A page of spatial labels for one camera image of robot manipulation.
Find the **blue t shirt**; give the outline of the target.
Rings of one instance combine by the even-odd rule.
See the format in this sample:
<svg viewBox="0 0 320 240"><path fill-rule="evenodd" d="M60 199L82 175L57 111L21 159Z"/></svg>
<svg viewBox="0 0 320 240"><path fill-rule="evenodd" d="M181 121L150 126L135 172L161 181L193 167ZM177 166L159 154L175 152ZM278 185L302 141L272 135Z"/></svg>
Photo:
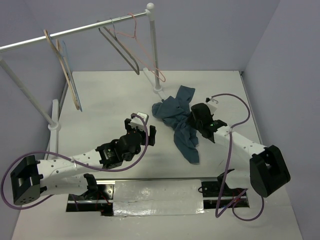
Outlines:
<svg viewBox="0 0 320 240"><path fill-rule="evenodd" d="M176 96L152 105L153 117L174 130L173 142L183 157L193 165L200 163L197 145L199 140L197 131L192 128L187 119L191 113L190 103L196 89L181 85Z"/></svg>

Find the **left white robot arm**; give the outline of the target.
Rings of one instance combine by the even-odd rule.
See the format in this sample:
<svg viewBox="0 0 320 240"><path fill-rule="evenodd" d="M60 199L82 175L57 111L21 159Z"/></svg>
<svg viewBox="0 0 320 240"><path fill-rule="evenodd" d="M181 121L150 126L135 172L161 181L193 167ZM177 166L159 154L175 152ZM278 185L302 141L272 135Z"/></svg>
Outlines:
<svg viewBox="0 0 320 240"><path fill-rule="evenodd" d="M126 134L104 143L88 152L55 159L37 160L29 153L10 173L13 203L16 206L30 204L40 197L71 194L91 200L100 193L93 172L120 172L123 162L134 156L144 156L142 146L154 146L156 128L138 117L124 121Z"/></svg>

